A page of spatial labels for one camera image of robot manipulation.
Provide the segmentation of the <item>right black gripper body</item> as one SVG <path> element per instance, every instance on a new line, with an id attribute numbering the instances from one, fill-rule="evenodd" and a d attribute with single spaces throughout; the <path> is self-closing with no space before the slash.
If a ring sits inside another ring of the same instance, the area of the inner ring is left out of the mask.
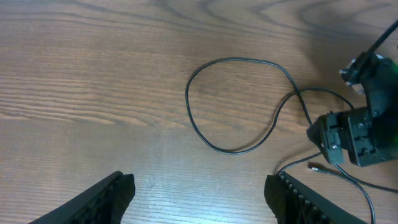
<path id="1" fill-rule="evenodd" d="M 359 85 L 366 106 L 320 116 L 307 130 L 311 142 L 329 164 L 344 163 L 343 153 L 356 166 L 397 159 L 397 65 L 373 55 L 344 70 L 343 79 Z"/>

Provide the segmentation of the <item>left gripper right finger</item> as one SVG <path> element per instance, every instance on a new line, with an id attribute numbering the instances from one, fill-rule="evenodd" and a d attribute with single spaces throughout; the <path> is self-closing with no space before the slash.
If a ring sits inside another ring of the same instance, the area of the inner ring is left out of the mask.
<path id="1" fill-rule="evenodd" d="M 365 224 L 286 172 L 267 176 L 264 196 L 281 224 Z"/>

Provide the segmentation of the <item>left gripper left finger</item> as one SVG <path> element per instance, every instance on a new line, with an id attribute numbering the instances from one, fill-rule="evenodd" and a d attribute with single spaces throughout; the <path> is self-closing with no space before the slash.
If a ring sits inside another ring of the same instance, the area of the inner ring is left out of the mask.
<path id="1" fill-rule="evenodd" d="M 120 223 L 135 191 L 134 175 L 116 171 L 31 224 Z"/>

